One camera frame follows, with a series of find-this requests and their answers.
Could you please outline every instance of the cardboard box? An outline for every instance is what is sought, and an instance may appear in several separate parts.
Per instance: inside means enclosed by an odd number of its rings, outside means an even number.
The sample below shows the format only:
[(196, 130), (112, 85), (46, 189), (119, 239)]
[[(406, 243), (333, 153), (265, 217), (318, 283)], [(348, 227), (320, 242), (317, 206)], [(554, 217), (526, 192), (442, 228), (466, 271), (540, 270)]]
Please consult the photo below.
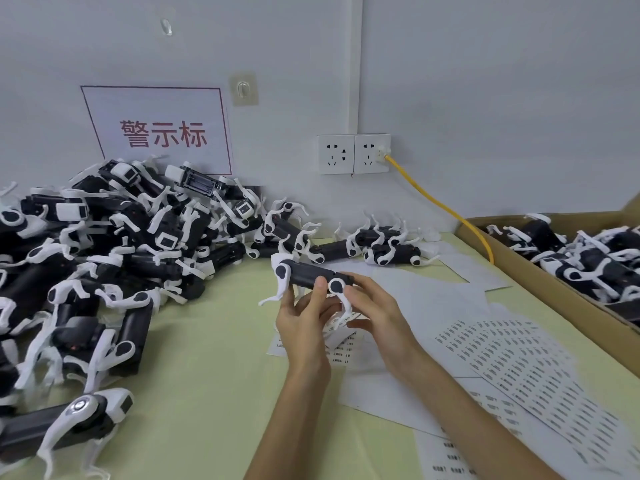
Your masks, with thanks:
[[(569, 240), (575, 237), (578, 230), (594, 235), (607, 228), (624, 225), (635, 227), (640, 225), (640, 194), (622, 210), (545, 215), (551, 218), (552, 229), (558, 234), (566, 234)], [(499, 228), (520, 227), (525, 222), (522, 215), (474, 217), (469, 222), (483, 232), (492, 248), (496, 266), (640, 378), (640, 328), (578, 293), (485, 232), (489, 224), (496, 224)], [(456, 235), (486, 258), (484, 246), (466, 226), (460, 225)]]

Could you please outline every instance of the finger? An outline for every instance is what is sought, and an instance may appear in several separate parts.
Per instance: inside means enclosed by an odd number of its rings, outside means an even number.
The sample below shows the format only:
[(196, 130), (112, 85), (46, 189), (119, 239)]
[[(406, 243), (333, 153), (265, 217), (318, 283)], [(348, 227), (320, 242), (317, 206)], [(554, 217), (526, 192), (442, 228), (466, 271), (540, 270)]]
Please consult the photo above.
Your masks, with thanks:
[[(296, 315), (300, 315), (303, 311), (305, 311), (305, 308), (309, 304), (309, 300), (311, 300), (311, 293), (307, 293), (302, 298), (300, 298), (300, 300), (296, 303)], [(322, 304), (322, 307), (320, 309), (320, 313), (324, 313), (327, 308), (335, 305), (336, 303), (340, 304), (340, 298), (338, 298), (337, 296), (330, 296), (329, 298), (325, 298), (324, 303)]]
[(349, 300), (349, 303), (357, 307), (364, 316), (373, 319), (373, 316), (378, 314), (378, 306), (373, 303), (364, 291), (360, 291), (353, 286), (345, 286), (344, 295)]
[(371, 322), (371, 320), (366, 320), (364, 318), (356, 318), (355, 320), (349, 320), (347, 322), (347, 327), (359, 328), (361, 330), (366, 330), (369, 333), (373, 333), (373, 323)]
[(377, 284), (368, 276), (363, 276), (361, 274), (356, 274), (356, 273), (346, 273), (342, 271), (341, 273), (351, 276), (353, 280), (356, 282), (356, 284), (359, 287), (361, 287), (365, 291), (365, 293), (371, 297), (379, 296), (381, 294), (388, 295), (388, 293), (384, 290), (384, 288), (382, 288), (382, 286)]
[(320, 323), (322, 326), (326, 325), (326, 323), (331, 320), (331, 317), (334, 316), (342, 309), (341, 303), (335, 303), (327, 308), (324, 312), (320, 314)]
[(309, 298), (309, 304), (306, 308), (313, 316), (320, 316), (328, 288), (329, 284), (327, 284), (325, 277), (318, 276), (314, 282), (314, 288), (310, 293), (311, 298)]
[(295, 298), (295, 293), (293, 293), (293, 286), (289, 285), (289, 288), (284, 292), (282, 298), (280, 300), (280, 309), (285, 310), (287, 312), (294, 311), (293, 300)]
[(304, 295), (302, 298), (300, 298), (298, 300), (298, 302), (296, 303), (296, 315), (300, 315), (300, 313), (302, 313), (302, 311), (307, 307), (307, 305), (309, 304), (309, 300), (311, 299), (311, 293), (307, 293), (306, 295)]

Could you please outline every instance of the white wall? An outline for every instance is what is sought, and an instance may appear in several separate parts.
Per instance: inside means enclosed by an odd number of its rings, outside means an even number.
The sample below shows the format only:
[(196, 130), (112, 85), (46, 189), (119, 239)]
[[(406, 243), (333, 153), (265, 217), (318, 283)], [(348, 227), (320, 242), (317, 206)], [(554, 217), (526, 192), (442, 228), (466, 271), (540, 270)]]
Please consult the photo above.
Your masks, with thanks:
[(639, 13), (365, 0), (360, 131), (394, 135), (398, 161), (464, 216), (618, 209), (640, 191)]
[[(638, 190), (638, 0), (364, 0), (360, 132), (466, 216), (609, 210)], [(316, 175), (346, 120), (348, 0), (4, 0), (0, 185), (62, 184), (101, 160), (79, 86), (226, 85), (238, 176), (361, 222), (452, 225), (396, 173)], [(172, 22), (166, 37), (160, 19)]]
[(331, 202), (350, 177), (312, 170), (314, 136), (344, 132), (346, 8), (346, 0), (3, 0), (0, 185), (60, 185), (102, 160), (81, 84), (227, 87), (231, 73), (254, 70), (260, 104), (228, 110), (236, 173), (319, 217), (348, 217)]

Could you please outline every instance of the yellow power cable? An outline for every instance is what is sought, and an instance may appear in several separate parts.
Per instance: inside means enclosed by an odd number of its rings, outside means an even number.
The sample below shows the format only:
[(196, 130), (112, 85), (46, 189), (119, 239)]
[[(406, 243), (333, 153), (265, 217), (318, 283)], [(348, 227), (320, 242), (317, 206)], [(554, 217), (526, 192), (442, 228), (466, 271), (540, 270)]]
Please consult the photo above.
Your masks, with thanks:
[(488, 257), (489, 257), (489, 262), (491, 264), (494, 264), (493, 252), (491, 250), (491, 246), (489, 246), (489, 243), (486, 241), (486, 239), (483, 237), (483, 235), (480, 234), (480, 231), (478, 231), (476, 226), (474, 226), (473, 224), (470, 224), (469, 221), (466, 220), (464, 217), (462, 217), (459, 213), (455, 212), (453, 209), (448, 208), (442, 202), (434, 199), (434, 197), (432, 197), (427, 192), (425, 192), (425, 190), (420, 185), (418, 185), (414, 179), (412, 179), (409, 176), (409, 174), (404, 170), (404, 168), (402, 168), (400, 165), (398, 165), (398, 163), (396, 163), (396, 161), (393, 160), (393, 158), (391, 158), (391, 155), (385, 155), (385, 160), (387, 160), (389, 163), (391, 163), (391, 165), (396, 167), (396, 170), (398, 170), (400, 172), (400, 175), (402, 175), (404, 177), (404, 179), (407, 182), (409, 182), (414, 189), (418, 190), (418, 192), (420, 192), (422, 194), (422, 196), (425, 197), (428, 201), (433, 202), (439, 208), (443, 209), (444, 211), (450, 213), (453, 217), (457, 218), (457, 220), (462, 222), (462, 224), (464, 224), (465, 226), (469, 227), (469, 229), (471, 229), (471, 232), (476, 234), (477, 238), (480, 239), (480, 242), (482, 242), (482, 245), (484, 246), (484, 249), (486, 249), (486, 253), (487, 253)]

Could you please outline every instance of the forearm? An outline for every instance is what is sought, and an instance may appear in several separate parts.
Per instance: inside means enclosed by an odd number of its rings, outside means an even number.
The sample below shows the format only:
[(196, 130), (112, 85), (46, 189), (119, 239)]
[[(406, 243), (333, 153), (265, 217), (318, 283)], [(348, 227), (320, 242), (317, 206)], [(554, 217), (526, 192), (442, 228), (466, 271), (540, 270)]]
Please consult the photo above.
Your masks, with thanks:
[(244, 480), (300, 480), (306, 476), (327, 381), (289, 374)]
[(517, 472), (519, 480), (561, 480), (428, 355), (412, 367), (408, 382), (480, 478), (512, 480)]

